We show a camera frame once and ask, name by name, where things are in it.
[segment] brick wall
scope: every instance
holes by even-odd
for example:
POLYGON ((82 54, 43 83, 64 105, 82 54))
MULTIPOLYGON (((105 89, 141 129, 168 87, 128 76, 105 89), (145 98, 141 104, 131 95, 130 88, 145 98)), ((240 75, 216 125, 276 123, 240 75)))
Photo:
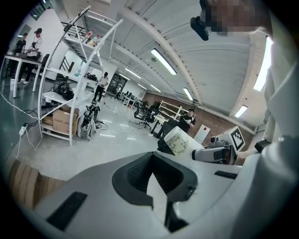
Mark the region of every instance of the brick wall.
MULTIPOLYGON (((145 95, 143 97, 143 101, 147 101, 149 105, 153 105, 153 103, 155 101, 161 102, 162 100, 166 101, 169 104, 178 106, 178 107, 182 106, 183 109, 185 109, 185 110, 188 110, 188 108, 190 107, 190 105, 182 103, 175 99, 151 94, 148 92, 145 93, 145 95)), ((201 125, 205 125, 205 126, 209 127, 211 130, 210 130, 209 134, 207 135, 206 139, 202 143, 202 145, 205 147, 209 145, 210 139, 213 136, 217 136, 217 135, 221 134, 222 132, 236 126, 235 124, 227 121, 226 119, 220 118, 216 115, 213 115, 209 112, 206 112, 206 111, 198 109, 198 108, 195 108, 195 114, 196 114, 195 125, 192 129, 189 130, 188 134, 192 138, 194 138, 201 125)), ((248 149, 248 147, 252 141, 253 135, 240 127, 239 127, 239 129, 240 129, 240 131, 243 135, 243 138, 245 140, 245 146, 242 149, 242 151, 245 151, 248 149)))

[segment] white shirt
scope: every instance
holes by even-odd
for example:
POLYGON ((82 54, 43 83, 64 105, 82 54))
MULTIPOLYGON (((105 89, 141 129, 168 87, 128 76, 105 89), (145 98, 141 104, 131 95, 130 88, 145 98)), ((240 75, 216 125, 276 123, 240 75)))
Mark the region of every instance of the white shirt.
POLYGON ((106 85, 108 82, 108 77, 104 78, 102 77, 99 81, 99 86, 104 87, 104 85, 106 85))
MULTIPOLYGON (((34 37, 33 42, 36 42, 35 49, 40 49, 42 46, 42 37, 40 38, 34 37)), ((37 56, 37 51, 31 51, 30 53, 28 53, 27 56, 37 56)))

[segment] black shirt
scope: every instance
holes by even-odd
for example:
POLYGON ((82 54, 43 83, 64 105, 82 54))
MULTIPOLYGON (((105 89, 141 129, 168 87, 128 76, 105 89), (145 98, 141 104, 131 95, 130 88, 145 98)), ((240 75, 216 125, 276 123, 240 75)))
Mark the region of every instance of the black shirt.
POLYGON ((25 46, 26 45, 26 41, 25 40, 19 40, 18 42, 17 42, 17 47, 16 47, 16 49, 15 49, 15 52, 16 53, 21 53, 22 52, 22 49, 23 49, 23 46, 25 46))
POLYGON ((182 115, 180 117, 178 126, 181 128, 181 130, 187 133, 190 129, 190 125, 188 125, 185 120, 190 120, 191 124, 195 125, 195 118, 189 116, 188 114, 182 115))

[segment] ceiling light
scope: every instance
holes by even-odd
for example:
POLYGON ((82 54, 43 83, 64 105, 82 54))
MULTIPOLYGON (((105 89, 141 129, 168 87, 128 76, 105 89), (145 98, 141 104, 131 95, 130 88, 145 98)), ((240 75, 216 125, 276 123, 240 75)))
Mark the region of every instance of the ceiling light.
POLYGON ((167 70, 169 70, 169 72, 172 75, 177 74, 177 72, 174 70, 174 68, 168 63, 168 61, 164 58, 164 56, 162 56, 161 53, 157 51, 156 48, 151 50, 151 53, 166 67, 167 70))
POLYGON ((133 71, 129 70, 128 68, 126 68, 126 70, 128 72, 130 72, 131 74, 133 74, 134 76, 138 77, 139 79, 141 79, 141 77, 139 75, 137 75, 136 73, 134 73, 133 71))
POLYGON ((242 105, 242 107, 239 109, 239 111, 237 112, 237 114, 235 114, 235 117, 239 118, 241 115, 243 115, 243 113, 248 109, 247 106, 242 105))
POLYGON ((268 69, 271 66, 271 45, 273 44, 273 41, 267 37, 266 39, 266 49, 265 49, 265 55, 263 57, 263 63, 260 70, 260 73, 258 74, 258 77, 256 79, 256 83, 253 86, 253 89, 257 91, 261 91, 263 86, 266 83, 267 73, 268 69))
POLYGON ((189 100, 193 101, 193 98, 192 98, 192 96, 190 95, 188 89, 187 89, 187 88, 184 88, 183 90, 185 91, 185 93, 186 93, 186 95, 188 96, 189 100))
POLYGON ((124 76, 123 74, 121 74, 121 73, 118 73, 118 74, 119 74, 120 76, 126 78, 127 80, 130 80, 128 77, 124 76))
POLYGON ((154 87, 152 84, 150 86, 153 87, 156 91, 161 93, 161 91, 159 89, 157 89, 156 87, 154 87))
POLYGON ((143 87, 142 85, 140 85, 140 84, 138 84, 140 87, 142 87, 142 88, 144 88, 145 90, 148 90, 148 89, 146 89, 145 87, 143 87))

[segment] white ceiling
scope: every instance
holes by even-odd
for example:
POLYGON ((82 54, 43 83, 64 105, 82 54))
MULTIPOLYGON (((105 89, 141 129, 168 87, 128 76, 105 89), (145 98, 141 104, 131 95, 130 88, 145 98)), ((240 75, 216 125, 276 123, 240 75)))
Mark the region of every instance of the white ceiling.
MULTIPOLYGON (((112 49, 111 59, 119 67, 119 72, 148 89, 152 90, 150 84, 153 84, 165 96, 184 95, 183 88, 187 87, 194 98, 199 96, 197 100, 202 102, 202 106, 232 118, 245 104, 249 106, 249 110, 237 120, 254 127, 262 123, 265 103, 260 103, 260 99, 263 99, 263 93, 250 92, 253 91, 251 85, 257 78, 263 60, 263 36, 236 34, 223 37, 211 33, 210 39, 203 41, 190 27, 190 18, 201 12, 199 0, 112 0, 111 5, 109 2, 63 0, 70 19, 88 5, 101 14, 113 12, 116 21, 123 19, 115 34, 116 44, 112 49), (179 57, 187 71, 184 72, 177 66, 172 53, 158 43, 155 34, 149 33, 138 22, 135 24, 129 20, 122 10, 124 8, 154 27, 156 34, 160 34, 172 47, 172 53, 179 57), (178 72, 177 75, 171 75, 159 61, 151 61, 154 56, 150 51, 153 48, 163 54, 178 72), (125 67, 136 72, 142 79, 132 76, 124 70, 125 67), (256 111, 253 107, 259 107, 259 110, 256 111)), ((99 25, 97 31, 104 34, 107 30, 99 25)), ((101 53, 106 57, 109 51, 110 44, 107 44, 101 53)))

